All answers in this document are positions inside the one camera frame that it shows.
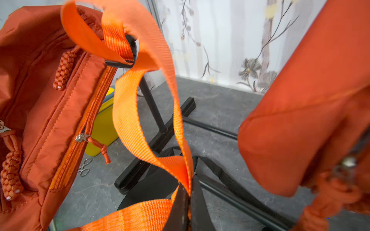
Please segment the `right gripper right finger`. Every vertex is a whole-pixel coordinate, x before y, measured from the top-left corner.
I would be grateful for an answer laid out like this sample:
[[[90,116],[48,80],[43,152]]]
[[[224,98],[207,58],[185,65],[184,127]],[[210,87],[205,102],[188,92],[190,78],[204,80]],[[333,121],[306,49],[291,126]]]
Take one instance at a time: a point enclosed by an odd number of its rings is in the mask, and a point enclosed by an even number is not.
[[[215,231],[197,175],[192,179],[190,207],[192,231]]]

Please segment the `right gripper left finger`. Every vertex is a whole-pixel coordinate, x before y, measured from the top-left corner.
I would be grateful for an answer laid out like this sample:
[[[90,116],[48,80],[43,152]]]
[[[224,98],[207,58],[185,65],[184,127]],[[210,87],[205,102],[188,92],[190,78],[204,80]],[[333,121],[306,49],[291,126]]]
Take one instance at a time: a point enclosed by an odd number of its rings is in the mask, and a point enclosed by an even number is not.
[[[163,231],[188,231],[189,202],[189,195],[186,189],[180,184]]]

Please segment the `dark orange waist bag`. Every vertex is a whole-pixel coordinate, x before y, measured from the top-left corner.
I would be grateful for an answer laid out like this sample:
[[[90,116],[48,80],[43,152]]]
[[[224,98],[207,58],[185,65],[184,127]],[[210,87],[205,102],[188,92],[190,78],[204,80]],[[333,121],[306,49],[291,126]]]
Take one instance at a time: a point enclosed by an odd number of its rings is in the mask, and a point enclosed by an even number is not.
[[[249,172],[265,190],[316,194],[296,231],[326,231],[346,209],[370,212],[370,3],[327,1],[239,129]]]
[[[193,161],[184,138],[170,49],[139,1],[74,1],[24,6],[1,29],[1,230],[45,231],[76,178],[86,141],[116,74],[106,61],[130,65],[116,83],[113,123],[137,158],[191,192]],[[157,157],[141,129],[137,89],[161,70],[174,100],[181,156]]]

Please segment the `black crescent bag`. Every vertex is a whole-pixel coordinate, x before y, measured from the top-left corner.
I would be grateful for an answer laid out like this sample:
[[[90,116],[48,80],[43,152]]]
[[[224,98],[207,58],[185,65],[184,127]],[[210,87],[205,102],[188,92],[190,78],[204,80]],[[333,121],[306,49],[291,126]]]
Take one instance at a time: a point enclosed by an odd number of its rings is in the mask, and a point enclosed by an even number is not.
[[[195,156],[193,160],[195,163],[202,161],[233,193],[235,198],[266,213],[273,213],[269,207],[260,202],[209,158]],[[141,201],[161,199],[167,193],[173,192],[177,186],[178,181],[171,174],[139,159],[134,160],[115,181],[115,187],[121,194],[126,195],[125,200],[119,206],[120,209]]]

